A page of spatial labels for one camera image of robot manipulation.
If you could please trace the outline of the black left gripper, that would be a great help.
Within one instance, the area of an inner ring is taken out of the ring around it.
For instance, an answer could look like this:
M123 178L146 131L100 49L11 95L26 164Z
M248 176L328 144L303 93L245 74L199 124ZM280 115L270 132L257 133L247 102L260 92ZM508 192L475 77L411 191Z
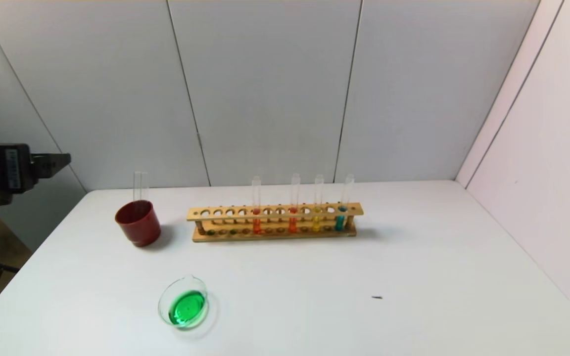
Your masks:
M0 144L0 194L22 194L72 162L69 153L31 154L24 143Z

